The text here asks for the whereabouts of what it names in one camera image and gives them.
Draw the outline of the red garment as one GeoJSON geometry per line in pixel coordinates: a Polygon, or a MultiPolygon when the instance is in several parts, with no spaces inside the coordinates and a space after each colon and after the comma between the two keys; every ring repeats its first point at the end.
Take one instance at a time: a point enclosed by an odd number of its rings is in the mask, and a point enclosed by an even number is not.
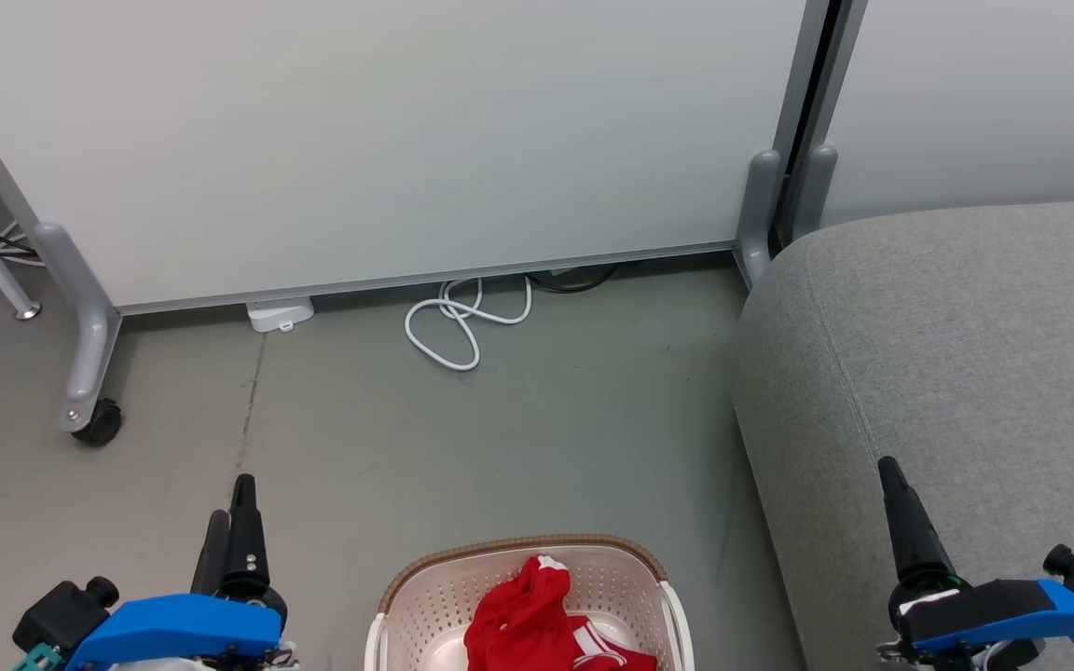
{"type": "Polygon", "coordinates": [[[570,615],[566,565],[548,555],[525,561],[477,604],[463,637],[468,671],[659,671],[651,654],[627,650],[587,616],[570,615]]]}

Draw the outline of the black caster wheel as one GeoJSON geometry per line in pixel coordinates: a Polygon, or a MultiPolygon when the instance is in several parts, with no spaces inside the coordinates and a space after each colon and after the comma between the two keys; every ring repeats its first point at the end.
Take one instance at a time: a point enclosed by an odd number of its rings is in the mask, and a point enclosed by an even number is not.
{"type": "Polygon", "coordinates": [[[114,399],[102,398],[95,404],[89,423],[73,431],[72,436],[81,444],[102,447],[114,441],[117,433],[122,429],[122,407],[114,399]]]}

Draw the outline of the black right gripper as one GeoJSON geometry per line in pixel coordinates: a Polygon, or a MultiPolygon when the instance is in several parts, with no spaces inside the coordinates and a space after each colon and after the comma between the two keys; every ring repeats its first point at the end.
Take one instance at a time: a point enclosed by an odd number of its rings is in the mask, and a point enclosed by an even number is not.
{"type": "Polygon", "coordinates": [[[889,596],[889,619],[899,639],[909,642],[911,636],[902,623],[903,606],[942,598],[946,592],[958,594],[971,589],[972,583],[957,577],[919,493],[909,484],[898,460],[883,456],[877,469],[898,577],[889,596]]]}

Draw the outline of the wide white partition panel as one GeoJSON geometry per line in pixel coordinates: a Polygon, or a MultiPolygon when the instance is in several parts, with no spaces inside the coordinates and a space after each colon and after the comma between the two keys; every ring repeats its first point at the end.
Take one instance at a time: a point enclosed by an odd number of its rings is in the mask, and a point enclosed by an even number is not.
{"type": "Polygon", "coordinates": [[[114,305],[730,245],[808,0],[0,0],[0,160],[114,305]]]}

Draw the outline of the grey fabric sofa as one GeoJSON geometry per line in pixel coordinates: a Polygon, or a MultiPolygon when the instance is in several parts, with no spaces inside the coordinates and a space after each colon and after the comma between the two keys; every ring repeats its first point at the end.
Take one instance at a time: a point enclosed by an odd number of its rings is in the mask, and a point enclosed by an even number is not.
{"type": "Polygon", "coordinates": [[[1074,551],[1074,202],[912,211],[773,259],[732,403],[806,671],[883,671],[898,460],[967,581],[1074,551]]]}

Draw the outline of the narrow white partition panel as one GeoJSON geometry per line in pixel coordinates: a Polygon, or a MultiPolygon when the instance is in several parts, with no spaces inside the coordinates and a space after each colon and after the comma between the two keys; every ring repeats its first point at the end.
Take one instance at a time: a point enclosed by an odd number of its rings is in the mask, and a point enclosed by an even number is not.
{"type": "Polygon", "coordinates": [[[866,0],[824,227],[1074,200],[1074,0],[866,0]]]}

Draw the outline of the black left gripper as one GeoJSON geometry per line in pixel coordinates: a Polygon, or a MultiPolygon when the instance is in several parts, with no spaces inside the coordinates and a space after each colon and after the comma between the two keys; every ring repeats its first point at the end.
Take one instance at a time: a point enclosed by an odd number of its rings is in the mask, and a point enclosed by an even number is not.
{"type": "Polygon", "coordinates": [[[271,586],[263,514],[257,509],[252,475],[236,477],[229,511],[213,511],[190,592],[216,594],[224,600],[276,612],[284,633],[287,606],[271,586]]]}

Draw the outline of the white laundry basket brown rim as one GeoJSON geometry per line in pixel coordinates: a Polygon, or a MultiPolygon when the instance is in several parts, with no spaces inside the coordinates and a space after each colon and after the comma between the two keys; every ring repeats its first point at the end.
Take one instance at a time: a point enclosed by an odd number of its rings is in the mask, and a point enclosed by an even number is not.
{"type": "Polygon", "coordinates": [[[519,577],[529,557],[570,571],[568,615],[605,644],[656,659],[656,671],[695,671],[690,621],[661,561],[616,536],[512,538],[431,554],[393,578],[371,623],[363,671],[466,671],[463,637],[489,590],[519,577]]]}

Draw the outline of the grey partition foot with caster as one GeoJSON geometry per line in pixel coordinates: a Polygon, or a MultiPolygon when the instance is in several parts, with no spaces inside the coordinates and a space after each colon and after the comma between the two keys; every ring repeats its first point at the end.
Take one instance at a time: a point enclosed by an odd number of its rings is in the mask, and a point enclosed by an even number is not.
{"type": "Polygon", "coordinates": [[[95,404],[105,398],[103,383],[122,317],[63,227],[39,224],[31,239],[76,315],[76,348],[60,413],[61,429],[72,436],[89,423],[95,404]]]}

